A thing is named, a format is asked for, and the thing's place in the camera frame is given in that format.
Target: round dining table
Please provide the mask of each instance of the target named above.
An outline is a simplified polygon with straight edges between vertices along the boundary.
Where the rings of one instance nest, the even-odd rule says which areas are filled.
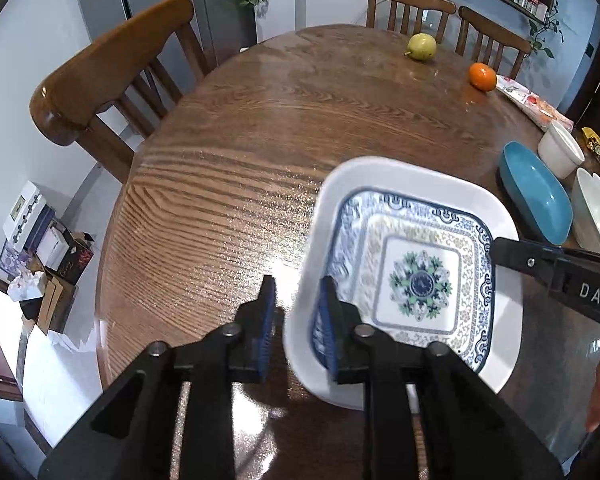
[[[423,166],[511,208],[500,153],[511,140],[534,150],[542,132],[499,92],[469,85],[470,60],[438,47],[417,62],[406,43],[353,25],[306,28],[235,56],[181,99],[136,154],[107,231],[96,299],[104,387],[148,343],[183,345],[232,320],[263,274],[288,312],[320,185],[346,160]],[[564,460],[585,434],[600,326],[526,276],[523,290],[520,354],[500,396]],[[281,332],[267,382],[234,386],[237,477],[361,478],[363,413],[309,394]]]

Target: orange fruit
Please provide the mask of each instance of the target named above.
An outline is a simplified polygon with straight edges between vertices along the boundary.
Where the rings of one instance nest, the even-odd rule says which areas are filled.
[[[495,70],[484,63],[474,63],[469,67],[469,83],[483,92],[496,88],[498,78]]]

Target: chair backrest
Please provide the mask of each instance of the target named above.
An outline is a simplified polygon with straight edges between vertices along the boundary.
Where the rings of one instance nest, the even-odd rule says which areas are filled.
[[[400,33],[407,34],[409,28],[409,15],[411,7],[417,9],[415,24],[413,25],[413,33],[418,34],[422,30],[422,15],[424,10],[439,10],[442,12],[440,22],[438,23],[438,32],[436,34],[436,42],[442,43],[442,38],[445,35],[446,22],[450,14],[456,13],[456,4],[451,0],[391,0],[391,9],[389,10],[389,23],[387,30],[395,30],[395,15],[398,11],[398,3],[404,4],[402,11],[402,25]],[[366,7],[366,26],[374,28],[376,24],[376,0],[369,0]]]
[[[506,46],[513,47],[518,51],[518,56],[513,63],[509,77],[515,79],[520,71],[522,60],[525,59],[525,54],[531,53],[531,44],[527,40],[520,38],[520,36],[517,34],[514,34],[503,26],[498,25],[496,22],[492,22],[489,18],[485,18],[483,15],[478,14],[469,7],[461,6],[460,9],[458,9],[458,14],[460,14],[460,18],[462,18],[462,24],[460,25],[460,33],[458,34],[456,54],[464,56],[466,37],[469,32],[469,24],[471,23],[473,28],[478,32],[478,38],[475,41],[474,51],[471,55],[471,59],[478,61],[480,50],[482,48],[482,40],[486,36],[489,41],[487,42],[487,48],[482,56],[482,62],[484,64],[489,64],[493,42],[496,41],[499,43],[499,45],[496,52],[496,57],[493,60],[492,68],[497,72],[500,68],[500,63],[502,62],[502,52],[504,48]]]
[[[148,70],[165,93],[177,103],[180,89],[157,56],[175,33],[196,79],[210,67],[190,21],[190,0],[164,0],[119,27],[97,38],[50,74],[36,89],[29,104],[34,123],[42,134],[60,146],[77,141],[120,182],[125,182],[133,151],[97,117],[115,106],[142,136],[154,130],[125,94],[131,86],[161,120],[167,109],[160,96],[140,75]]]

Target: screw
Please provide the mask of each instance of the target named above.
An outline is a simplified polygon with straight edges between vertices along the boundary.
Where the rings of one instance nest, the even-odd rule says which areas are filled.
[[[373,328],[371,325],[367,325],[367,324],[358,325],[357,327],[355,327],[353,329],[353,332],[355,332],[358,337],[372,336],[375,331],[376,331],[375,328]]]
[[[242,332],[242,327],[236,322],[228,323],[222,327],[222,334],[227,337],[234,337],[240,332]]]
[[[449,352],[449,347],[444,343],[441,343],[440,341],[434,341],[433,343],[429,343],[429,346],[427,346],[427,348],[429,349],[429,352],[438,357],[446,355]]]
[[[169,349],[169,345],[164,341],[154,341],[147,348],[146,352],[153,357],[160,357]]]

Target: yellow pear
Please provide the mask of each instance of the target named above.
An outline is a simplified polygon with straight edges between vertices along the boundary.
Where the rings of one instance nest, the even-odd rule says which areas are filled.
[[[433,36],[421,32],[420,34],[414,34],[409,43],[407,44],[407,50],[404,53],[405,56],[416,59],[417,61],[426,61],[433,57],[436,53],[436,40]]]

